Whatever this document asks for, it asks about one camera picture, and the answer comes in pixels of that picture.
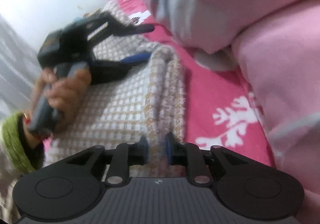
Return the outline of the green knit sleeve forearm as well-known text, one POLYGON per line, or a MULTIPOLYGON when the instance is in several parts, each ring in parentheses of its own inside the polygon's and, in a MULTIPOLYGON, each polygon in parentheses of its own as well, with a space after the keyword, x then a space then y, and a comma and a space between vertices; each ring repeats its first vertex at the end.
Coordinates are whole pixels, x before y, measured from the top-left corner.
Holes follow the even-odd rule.
POLYGON ((24 115, 20 112, 1 121, 1 173, 31 173, 43 165, 43 142, 39 141, 32 148, 24 134, 23 123, 24 115))

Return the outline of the person's left hand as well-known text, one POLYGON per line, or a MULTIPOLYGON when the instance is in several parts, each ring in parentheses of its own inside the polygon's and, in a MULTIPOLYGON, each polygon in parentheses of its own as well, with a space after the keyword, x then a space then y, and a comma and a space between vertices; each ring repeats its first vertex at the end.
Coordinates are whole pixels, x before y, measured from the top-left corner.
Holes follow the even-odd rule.
POLYGON ((55 132, 65 129, 75 118, 87 88, 91 83, 89 69, 82 68, 68 77, 57 78, 51 68, 44 68, 35 83, 31 95, 29 116, 34 121, 36 106, 41 97, 44 97, 49 106, 61 114, 56 123, 55 132))

